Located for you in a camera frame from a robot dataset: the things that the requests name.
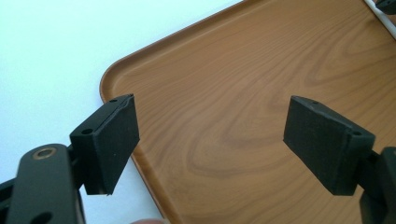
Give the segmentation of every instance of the black mount arm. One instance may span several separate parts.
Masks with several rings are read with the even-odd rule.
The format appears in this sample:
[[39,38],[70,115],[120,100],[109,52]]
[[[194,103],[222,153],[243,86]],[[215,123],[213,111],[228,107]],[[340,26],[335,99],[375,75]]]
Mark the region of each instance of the black mount arm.
[[396,0],[378,0],[375,6],[387,15],[396,14]]
[[102,105],[70,139],[21,158],[17,177],[0,185],[0,223],[85,223],[79,188],[112,194],[139,142],[134,96]]
[[290,99],[284,142],[333,195],[357,185],[363,223],[396,223],[396,147],[372,151],[375,136],[326,105]]

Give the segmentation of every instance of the black plastic bracket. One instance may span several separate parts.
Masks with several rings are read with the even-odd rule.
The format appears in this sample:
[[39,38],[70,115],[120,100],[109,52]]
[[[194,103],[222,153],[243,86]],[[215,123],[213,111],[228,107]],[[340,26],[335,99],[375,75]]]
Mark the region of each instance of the black plastic bracket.
[[85,223],[78,189],[113,193],[139,142],[134,96],[102,105],[70,139],[21,158],[17,177],[0,185],[0,223]]
[[396,223],[396,147],[372,151],[375,136],[317,101],[291,96],[284,142],[334,195],[364,188],[365,224]]
[[396,14],[396,0],[378,0],[375,6],[387,15]]

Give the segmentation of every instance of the clamp jaw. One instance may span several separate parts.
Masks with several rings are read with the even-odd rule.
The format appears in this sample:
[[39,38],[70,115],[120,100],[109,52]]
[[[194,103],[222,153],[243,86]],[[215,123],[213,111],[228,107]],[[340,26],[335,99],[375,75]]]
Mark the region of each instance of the clamp jaw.
[[372,151],[375,136],[326,105],[292,96],[284,142],[333,195],[358,184],[363,223],[396,223],[396,147]]
[[17,177],[0,185],[0,223],[85,223],[79,188],[112,194],[139,142],[134,96],[102,105],[70,139],[21,158]]

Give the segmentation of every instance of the metal screw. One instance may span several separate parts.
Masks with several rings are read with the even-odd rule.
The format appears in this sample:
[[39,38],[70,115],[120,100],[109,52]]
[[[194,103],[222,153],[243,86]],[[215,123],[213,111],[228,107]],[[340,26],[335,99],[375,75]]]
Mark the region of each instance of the metal screw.
[[44,160],[48,157],[51,157],[55,154],[56,148],[55,147],[44,147],[39,149],[35,154],[33,154],[33,159],[35,160]]

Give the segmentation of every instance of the brown tray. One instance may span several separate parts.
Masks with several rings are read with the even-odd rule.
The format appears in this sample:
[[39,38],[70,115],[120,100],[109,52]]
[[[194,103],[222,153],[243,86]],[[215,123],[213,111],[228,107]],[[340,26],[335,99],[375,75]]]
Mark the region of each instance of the brown tray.
[[108,68],[134,93],[134,162],[172,223],[360,223],[282,142],[290,96],[396,146],[396,44],[361,0],[246,1]]

